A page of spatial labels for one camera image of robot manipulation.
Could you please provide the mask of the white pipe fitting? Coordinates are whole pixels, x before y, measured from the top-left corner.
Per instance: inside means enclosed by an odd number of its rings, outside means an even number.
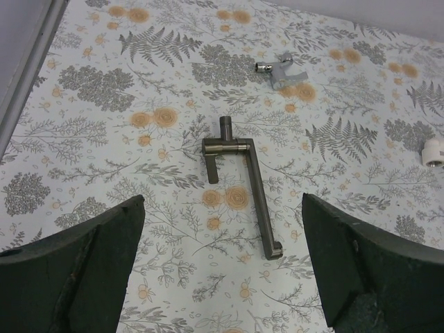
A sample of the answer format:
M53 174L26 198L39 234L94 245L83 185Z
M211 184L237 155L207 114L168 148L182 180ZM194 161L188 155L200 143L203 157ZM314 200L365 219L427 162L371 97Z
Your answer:
M422 165L430 168L442 167L444 162L443 150L443 139L428 139L421 152Z

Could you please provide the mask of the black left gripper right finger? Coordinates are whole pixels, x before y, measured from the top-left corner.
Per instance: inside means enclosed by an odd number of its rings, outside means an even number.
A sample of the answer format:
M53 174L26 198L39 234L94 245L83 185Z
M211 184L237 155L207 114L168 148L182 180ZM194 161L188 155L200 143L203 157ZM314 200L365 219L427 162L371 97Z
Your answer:
M357 219L313 194L302 221L335 332L442 332L443 251Z

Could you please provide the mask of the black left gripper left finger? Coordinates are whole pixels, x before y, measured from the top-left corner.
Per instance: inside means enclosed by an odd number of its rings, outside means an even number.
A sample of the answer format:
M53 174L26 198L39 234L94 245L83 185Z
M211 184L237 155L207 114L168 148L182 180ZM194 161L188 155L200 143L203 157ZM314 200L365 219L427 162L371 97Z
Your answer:
M144 197L1 253L2 332L116 332Z

